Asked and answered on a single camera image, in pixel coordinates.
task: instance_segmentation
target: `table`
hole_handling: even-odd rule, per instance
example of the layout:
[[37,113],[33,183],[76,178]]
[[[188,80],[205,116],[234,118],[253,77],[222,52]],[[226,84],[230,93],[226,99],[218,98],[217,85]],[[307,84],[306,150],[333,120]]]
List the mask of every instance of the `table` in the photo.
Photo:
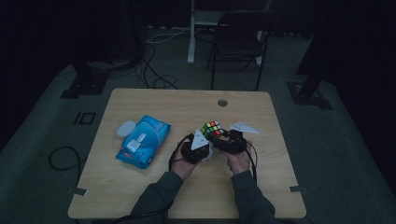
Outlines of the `table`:
[[[268,10],[271,0],[265,1],[264,10]],[[195,0],[191,0],[191,16],[190,16],[190,44],[189,54],[187,56],[187,63],[194,64],[195,61],[195,25],[211,25],[216,26],[218,20],[223,14],[223,11],[208,11],[208,10],[195,10]],[[262,58],[256,59],[256,64],[260,66]]]
[[[218,100],[227,101],[219,106]],[[123,138],[116,130],[126,120],[138,122],[150,115],[172,125],[150,167],[140,170],[116,159]],[[289,153],[280,130],[271,97],[256,91],[184,91],[115,89],[108,101],[68,214],[72,218],[115,218],[128,215],[150,183],[167,171],[177,142],[209,121],[217,120],[224,129],[239,121],[260,133],[244,133],[257,149],[258,186],[276,208],[276,217],[305,216]],[[170,218],[238,218],[226,158],[215,152],[202,162],[182,186]]]

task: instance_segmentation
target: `sleeve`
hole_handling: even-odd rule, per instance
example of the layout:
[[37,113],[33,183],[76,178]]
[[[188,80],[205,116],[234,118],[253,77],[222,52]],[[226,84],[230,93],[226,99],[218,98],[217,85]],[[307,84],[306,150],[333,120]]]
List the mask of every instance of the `sleeve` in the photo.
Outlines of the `sleeve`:
[[262,195],[250,171],[231,177],[241,224],[277,224],[274,206]]
[[[163,210],[173,202],[182,185],[183,179],[180,176],[174,172],[165,172],[157,183],[148,185],[134,205],[131,215]],[[165,211],[155,216],[136,218],[131,223],[165,223],[167,215]]]

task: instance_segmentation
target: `person's left hand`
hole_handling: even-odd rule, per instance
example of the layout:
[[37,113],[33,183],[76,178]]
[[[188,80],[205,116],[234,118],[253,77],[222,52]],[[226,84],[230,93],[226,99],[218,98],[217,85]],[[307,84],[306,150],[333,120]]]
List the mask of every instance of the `person's left hand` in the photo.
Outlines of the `person's left hand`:
[[186,180],[192,174],[192,171],[199,164],[199,162],[196,164],[191,164],[191,163],[183,160],[183,156],[181,155],[182,147],[183,147],[183,144],[181,144],[180,147],[177,149],[176,155],[173,158],[171,171],[175,172],[183,180]]

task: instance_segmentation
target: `colored cube face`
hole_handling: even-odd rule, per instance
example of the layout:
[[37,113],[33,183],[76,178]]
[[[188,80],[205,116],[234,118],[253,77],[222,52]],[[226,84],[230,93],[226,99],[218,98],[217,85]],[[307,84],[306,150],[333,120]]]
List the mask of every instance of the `colored cube face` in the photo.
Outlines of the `colored cube face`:
[[218,136],[224,133],[218,121],[211,121],[204,125],[201,129],[201,133],[207,137],[208,135],[212,134],[214,136]]

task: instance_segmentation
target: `floor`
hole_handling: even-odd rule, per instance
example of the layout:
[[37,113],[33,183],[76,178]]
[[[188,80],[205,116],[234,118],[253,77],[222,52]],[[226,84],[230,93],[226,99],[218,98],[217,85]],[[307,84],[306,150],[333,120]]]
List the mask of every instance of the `floor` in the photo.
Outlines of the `floor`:
[[[57,171],[49,165],[50,154],[58,147],[73,147],[81,158],[89,155],[93,138],[115,88],[152,87],[162,76],[178,89],[209,90],[210,70],[205,68],[211,35],[197,36],[195,63],[187,64],[188,31],[149,30],[150,40],[144,59],[133,69],[110,74],[100,95],[80,95],[61,99],[76,72],[67,66],[48,86],[29,117],[0,154],[0,223],[75,223],[67,215],[77,183],[78,169]],[[332,110],[315,105],[295,105],[287,81],[304,82],[295,71],[310,40],[299,36],[270,40],[259,91],[270,93],[294,172],[303,194],[307,218],[296,223],[396,223],[396,199],[379,173],[335,87],[319,85]],[[93,62],[98,69],[108,64]],[[254,87],[258,68],[241,64],[221,65],[216,90],[249,91]],[[173,89],[157,81],[157,88]],[[78,113],[91,113],[91,124],[76,122]],[[75,164],[72,151],[62,151],[52,161],[60,167]],[[224,220],[187,220],[190,223],[220,223]],[[90,223],[91,220],[80,220]]]

